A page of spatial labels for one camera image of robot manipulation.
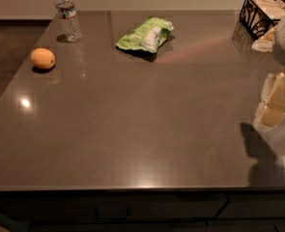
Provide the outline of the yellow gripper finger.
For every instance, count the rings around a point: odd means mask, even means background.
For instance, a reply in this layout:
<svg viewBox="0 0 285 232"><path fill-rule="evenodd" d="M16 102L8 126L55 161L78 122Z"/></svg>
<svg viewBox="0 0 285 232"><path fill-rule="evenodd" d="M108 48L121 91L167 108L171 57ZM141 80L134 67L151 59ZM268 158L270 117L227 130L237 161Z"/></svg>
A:
<svg viewBox="0 0 285 232"><path fill-rule="evenodd" d="M285 119L285 111L269 107L264 102L258 104L254 124L275 128Z"/></svg>
<svg viewBox="0 0 285 232"><path fill-rule="evenodd" d="M285 72L267 76L261 99L267 106L285 111Z"/></svg>

